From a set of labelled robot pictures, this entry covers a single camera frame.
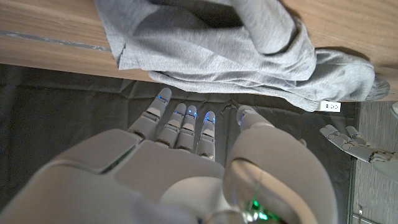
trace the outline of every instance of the wooden table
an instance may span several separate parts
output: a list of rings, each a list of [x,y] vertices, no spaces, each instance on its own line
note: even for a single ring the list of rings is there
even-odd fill
[[[383,100],[398,100],[398,1],[284,4],[316,47],[368,59],[391,85]],[[146,71],[117,69],[93,0],[0,0],[0,63],[154,82]]]

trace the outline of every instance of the gray sweatpants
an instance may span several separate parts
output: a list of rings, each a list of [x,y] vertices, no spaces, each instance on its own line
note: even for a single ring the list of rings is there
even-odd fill
[[[279,96],[307,111],[319,101],[388,93],[366,60],[315,49],[277,0],[96,0],[119,69],[141,68],[185,91]]]

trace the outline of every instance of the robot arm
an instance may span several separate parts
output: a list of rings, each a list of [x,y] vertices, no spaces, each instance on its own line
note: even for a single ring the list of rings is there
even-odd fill
[[[349,136],[341,134],[330,124],[321,128],[320,132],[342,151],[364,162],[371,163],[379,172],[398,183],[397,154],[372,147],[352,126],[348,126],[346,129]]]
[[[128,131],[105,131],[52,159],[0,223],[336,223],[330,179],[305,145],[241,106],[224,168],[211,111],[196,154],[194,106],[179,104],[154,137],[170,98],[163,89]]]

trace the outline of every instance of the power strip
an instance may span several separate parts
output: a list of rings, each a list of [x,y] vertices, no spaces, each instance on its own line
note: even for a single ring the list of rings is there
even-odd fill
[[[327,112],[340,112],[341,103],[331,102],[331,101],[321,101],[317,111],[327,111]]]

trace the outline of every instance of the black mat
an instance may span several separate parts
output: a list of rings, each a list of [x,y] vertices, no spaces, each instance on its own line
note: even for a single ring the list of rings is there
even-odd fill
[[[126,130],[166,87],[160,83],[10,65],[0,65],[0,74],[0,208],[38,168],[60,152],[107,129]],[[339,130],[354,125],[355,103],[343,104],[340,113],[309,113],[282,98],[199,94],[169,88],[173,97],[159,127],[167,122],[179,103],[194,105],[198,108],[197,141],[205,113],[214,111],[216,162],[220,164],[225,163],[228,150],[239,134],[235,118],[239,105],[255,107],[275,127],[306,140],[308,148],[330,175],[338,202],[339,223],[347,222],[348,200],[352,194],[351,158],[329,143],[319,129],[326,124]]]

